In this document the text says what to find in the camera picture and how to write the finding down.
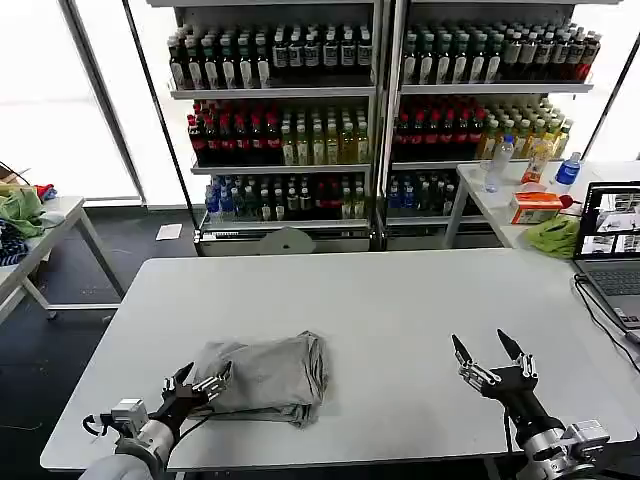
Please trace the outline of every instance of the folded gray cloth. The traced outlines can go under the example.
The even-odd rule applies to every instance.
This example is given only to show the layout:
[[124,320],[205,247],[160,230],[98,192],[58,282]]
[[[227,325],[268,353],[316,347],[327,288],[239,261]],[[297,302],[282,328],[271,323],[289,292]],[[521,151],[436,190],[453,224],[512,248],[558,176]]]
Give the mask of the folded gray cloth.
[[299,428],[316,421],[328,382],[324,339],[303,332],[255,345],[209,342],[195,362],[194,384],[229,360],[227,389],[192,416],[214,412],[216,419],[289,422]]

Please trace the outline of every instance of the white table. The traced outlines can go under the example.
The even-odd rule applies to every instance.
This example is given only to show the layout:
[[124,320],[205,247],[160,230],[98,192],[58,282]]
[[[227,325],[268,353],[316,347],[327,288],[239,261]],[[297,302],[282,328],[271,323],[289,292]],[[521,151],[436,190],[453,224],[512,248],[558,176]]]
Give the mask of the white table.
[[82,238],[89,246],[94,257],[100,264],[105,275],[109,279],[114,290],[120,298],[124,298],[124,283],[119,279],[116,272],[110,265],[109,255],[105,251],[102,241],[98,236],[91,220],[87,217],[82,205],[82,197],[58,197],[47,200],[43,203],[45,212],[57,212],[64,216],[64,221],[54,227],[45,230],[39,236],[27,240],[29,253],[20,263],[6,267],[0,267],[0,323],[6,318],[13,308],[23,298],[24,293],[31,295],[47,311],[56,312],[59,310],[87,310],[87,309],[114,309],[119,304],[50,304],[40,293],[40,291],[27,278],[51,251],[55,245],[61,241],[66,232],[76,226]]
[[[457,333],[484,366],[506,365],[498,327],[536,355],[536,393],[549,414],[565,423],[596,418],[613,442],[630,441],[636,428],[599,371],[611,364],[598,364],[575,340],[574,322],[591,324],[570,293],[571,275],[563,262],[512,249],[150,260],[41,465],[83,470],[112,453],[115,435],[95,439],[82,419],[123,397],[144,398],[153,411],[162,378],[207,340],[252,342],[307,329],[327,339],[330,355],[319,421],[306,430],[207,422],[173,452],[171,471],[504,452],[502,407],[458,376],[451,344]],[[603,335],[594,341],[609,348]]]
[[[549,187],[549,181],[553,179],[560,162],[550,162],[544,169],[541,184]],[[453,241],[460,226],[462,211],[467,203],[467,196],[471,196],[482,215],[493,229],[494,233],[507,248],[530,248],[527,241],[522,238],[522,233],[531,225],[512,225],[509,217],[509,202],[514,192],[521,188],[520,179],[527,167],[527,162],[511,162],[503,175],[503,184],[495,193],[489,193],[484,188],[485,170],[479,163],[458,165],[458,192],[454,201],[451,217],[445,231],[443,248],[452,248]],[[582,166],[576,183],[571,187],[569,195],[574,200],[583,201],[590,182],[603,181],[590,163]]]

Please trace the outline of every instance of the orange box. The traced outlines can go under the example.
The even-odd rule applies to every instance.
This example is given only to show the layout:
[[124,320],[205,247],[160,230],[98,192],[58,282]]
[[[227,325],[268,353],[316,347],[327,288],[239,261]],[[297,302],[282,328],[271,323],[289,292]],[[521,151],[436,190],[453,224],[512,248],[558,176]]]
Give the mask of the orange box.
[[555,193],[516,192],[511,203],[512,224],[542,223],[562,210],[562,202]]

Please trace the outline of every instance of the robotic arm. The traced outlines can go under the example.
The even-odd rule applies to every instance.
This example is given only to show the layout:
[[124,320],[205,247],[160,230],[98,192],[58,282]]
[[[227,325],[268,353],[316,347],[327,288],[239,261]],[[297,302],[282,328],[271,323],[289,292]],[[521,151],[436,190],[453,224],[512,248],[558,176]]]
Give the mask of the robotic arm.
[[502,330],[498,330],[498,337],[512,365],[485,369],[472,360],[458,337],[452,336],[460,376],[483,397],[498,400],[516,427],[516,443],[528,460],[518,478],[586,478],[584,475],[594,471],[596,455],[609,441],[608,433],[596,420],[565,428],[549,416],[533,393],[538,384],[533,356],[525,354]]
[[[106,435],[109,427],[120,434],[115,454],[89,467],[82,480],[151,480],[167,468],[169,455],[180,441],[180,427],[191,411],[220,395],[231,377],[231,362],[215,376],[197,385],[183,385],[193,363],[165,378],[157,412],[147,415],[142,400],[124,399],[110,413],[89,415],[82,422],[92,435]],[[98,432],[92,425],[101,426]]]

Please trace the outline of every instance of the dark floor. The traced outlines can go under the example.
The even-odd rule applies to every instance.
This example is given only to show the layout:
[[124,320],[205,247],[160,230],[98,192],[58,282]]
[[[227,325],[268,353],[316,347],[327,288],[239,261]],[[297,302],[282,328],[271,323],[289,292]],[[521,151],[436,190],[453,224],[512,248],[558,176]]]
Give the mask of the dark floor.
[[[90,210],[89,216],[128,284],[153,257],[195,256],[193,228],[186,212],[145,213],[142,209]],[[160,225],[182,223],[179,239],[156,242]],[[77,231],[53,250],[35,279],[52,303],[118,300]],[[40,467],[40,452],[106,328],[109,312],[45,312],[25,299],[0,324],[0,479],[72,479]],[[488,478],[480,460],[416,462],[375,466],[221,472],[188,478],[231,480],[320,480],[382,478]]]

